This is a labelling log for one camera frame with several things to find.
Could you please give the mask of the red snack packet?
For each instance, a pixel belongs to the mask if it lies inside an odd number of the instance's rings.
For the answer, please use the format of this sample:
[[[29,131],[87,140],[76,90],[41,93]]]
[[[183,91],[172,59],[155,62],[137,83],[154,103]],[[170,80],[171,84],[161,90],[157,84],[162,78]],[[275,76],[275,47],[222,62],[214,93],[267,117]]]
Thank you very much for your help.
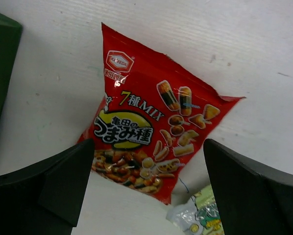
[[[80,136],[95,142],[92,171],[170,204],[180,171],[240,98],[219,95],[167,55],[101,29],[104,97]]]

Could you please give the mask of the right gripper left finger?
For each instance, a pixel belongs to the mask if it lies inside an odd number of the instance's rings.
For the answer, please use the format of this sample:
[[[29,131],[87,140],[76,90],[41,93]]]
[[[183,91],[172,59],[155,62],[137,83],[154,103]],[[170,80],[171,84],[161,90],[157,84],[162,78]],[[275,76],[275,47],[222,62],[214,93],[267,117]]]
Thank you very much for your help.
[[[94,141],[0,176],[0,235],[70,235],[78,224]]]

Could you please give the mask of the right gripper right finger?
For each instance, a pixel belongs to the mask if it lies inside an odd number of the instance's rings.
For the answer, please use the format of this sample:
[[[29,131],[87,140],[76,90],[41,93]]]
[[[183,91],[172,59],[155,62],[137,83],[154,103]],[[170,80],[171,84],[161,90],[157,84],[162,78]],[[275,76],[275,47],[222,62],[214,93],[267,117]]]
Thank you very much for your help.
[[[293,235],[293,175],[213,139],[205,162],[227,235]]]

